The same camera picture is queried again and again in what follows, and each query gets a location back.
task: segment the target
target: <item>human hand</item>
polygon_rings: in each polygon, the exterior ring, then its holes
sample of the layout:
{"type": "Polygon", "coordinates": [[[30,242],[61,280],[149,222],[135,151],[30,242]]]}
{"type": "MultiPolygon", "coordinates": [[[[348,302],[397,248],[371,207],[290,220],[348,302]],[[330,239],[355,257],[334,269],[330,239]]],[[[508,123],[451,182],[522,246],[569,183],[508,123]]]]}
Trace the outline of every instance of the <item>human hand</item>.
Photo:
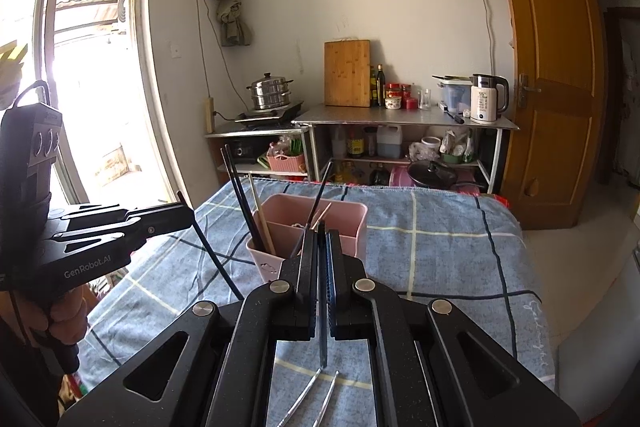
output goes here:
{"type": "MultiPolygon", "coordinates": [[[[67,345],[75,344],[84,338],[87,329],[87,305],[82,296],[82,286],[67,292],[53,304],[50,311],[53,322],[50,326],[47,315],[38,305],[27,300],[20,292],[14,292],[14,295],[20,318],[32,345],[37,343],[31,334],[32,329],[44,332],[49,328],[53,337],[67,345]]],[[[0,317],[14,331],[16,337],[24,341],[9,292],[0,292],[0,317]]]]}

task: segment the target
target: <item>door handle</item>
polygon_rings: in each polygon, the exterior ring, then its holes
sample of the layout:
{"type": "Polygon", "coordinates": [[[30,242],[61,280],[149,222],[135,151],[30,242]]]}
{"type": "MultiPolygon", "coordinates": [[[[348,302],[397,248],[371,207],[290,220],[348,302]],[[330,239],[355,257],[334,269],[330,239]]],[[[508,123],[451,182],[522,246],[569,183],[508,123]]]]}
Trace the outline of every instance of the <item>door handle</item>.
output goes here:
{"type": "Polygon", "coordinates": [[[520,109],[524,109],[527,107],[527,93],[528,92],[542,92],[542,89],[539,87],[529,87],[529,75],[526,73],[521,73],[518,77],[519,86],[518,86],[518,107],[520,109]]]}

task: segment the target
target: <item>bamboo cutting board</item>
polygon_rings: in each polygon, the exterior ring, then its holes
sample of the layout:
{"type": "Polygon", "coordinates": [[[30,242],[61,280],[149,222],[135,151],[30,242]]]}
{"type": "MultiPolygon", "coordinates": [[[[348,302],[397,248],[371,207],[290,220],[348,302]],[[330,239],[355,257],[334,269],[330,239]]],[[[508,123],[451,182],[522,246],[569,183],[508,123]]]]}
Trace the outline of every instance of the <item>bamboo cutting board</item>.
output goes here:
{"type": "Polygon", "coordinates": [[[369,41],[324,43],[324,105],[369,107],[369,41]]]}

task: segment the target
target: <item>round metal bolt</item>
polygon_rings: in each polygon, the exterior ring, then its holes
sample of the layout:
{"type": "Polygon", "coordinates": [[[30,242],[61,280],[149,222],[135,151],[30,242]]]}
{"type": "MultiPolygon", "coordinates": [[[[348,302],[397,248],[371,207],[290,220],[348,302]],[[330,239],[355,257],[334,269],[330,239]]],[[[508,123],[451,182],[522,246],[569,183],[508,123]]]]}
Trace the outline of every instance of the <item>round metal bolt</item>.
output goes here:
{"type": "Polygon", "coordinates": [[[437,301],[434,301],[431,307],[433,308],[433,311],[440,315],[449,315],[453,309],[451,303],[445,299],[438,299],[437,301]]]}
{"type": "Polygon", "coordinates": [[[213,303],[210,303],[209,301],[196,302],[193,305],[193,308],[191,308],[191,311],[198,317],[206,317],[213,312],[213,303]]]}
{"type": "Polygon", "coordinates": [[[358,279],[354,286],[356,286],[356,290],[358,291],[370,292],[373,288],[376,287],[376,283],[374,283],[371,279],[358,279]]]}
{"type": "Polygon", "coordinates": [[[274,293],[284,293],[289,290],[290,284],[287,281],[278,279],[269,285],[269,289],[274,293]]]}

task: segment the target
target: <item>sliding glass door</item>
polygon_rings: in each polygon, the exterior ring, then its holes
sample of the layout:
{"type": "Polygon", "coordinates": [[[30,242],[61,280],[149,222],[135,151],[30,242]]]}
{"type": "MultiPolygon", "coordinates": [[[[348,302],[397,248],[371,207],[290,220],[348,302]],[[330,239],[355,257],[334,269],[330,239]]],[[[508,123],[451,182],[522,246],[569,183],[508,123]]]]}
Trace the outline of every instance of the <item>sliding glass door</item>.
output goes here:
{"type": "Polygon", "coordinates": [[[0,0],[0,21],[14,19],[2,25],[0,41],[31,45],[23,84],[46,79],[63,113],[54,188],[69,203],[134,208],[174,199],[151,131],[133,3],[0,0]]]}

